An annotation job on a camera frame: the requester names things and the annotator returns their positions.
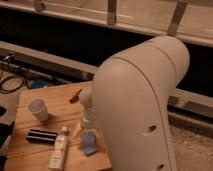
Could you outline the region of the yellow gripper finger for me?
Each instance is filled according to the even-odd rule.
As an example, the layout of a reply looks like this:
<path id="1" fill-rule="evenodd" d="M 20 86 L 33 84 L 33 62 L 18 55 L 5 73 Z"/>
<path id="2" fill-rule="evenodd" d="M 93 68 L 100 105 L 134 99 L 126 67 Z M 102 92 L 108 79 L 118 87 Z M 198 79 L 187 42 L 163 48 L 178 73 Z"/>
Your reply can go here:
<path id="1" fill-rule="evenodd" d="M 73 138 L 76 138 L 76 137 L 80 134 L 81 130 L 82 130 L 81 123 L 78 122 L 78 123 L 76 124 L 74 130 L 73 130 L 73 134 L 72 134 L 72 135 L 73 135 Z"/>

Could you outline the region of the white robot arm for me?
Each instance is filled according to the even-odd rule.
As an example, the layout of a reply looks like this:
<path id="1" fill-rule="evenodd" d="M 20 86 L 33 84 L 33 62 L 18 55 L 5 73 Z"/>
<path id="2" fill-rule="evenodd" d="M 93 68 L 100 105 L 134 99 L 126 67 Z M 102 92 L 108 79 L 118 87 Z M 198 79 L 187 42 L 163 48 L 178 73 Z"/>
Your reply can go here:
<path id="1" fill-rule="evenodd" d="M 181 40 L 158 36 L 109 57 L 80 91 L 82 124 L 101 128 L 113 171 L 177 171 L 167 104 L 189 63 Z"/>

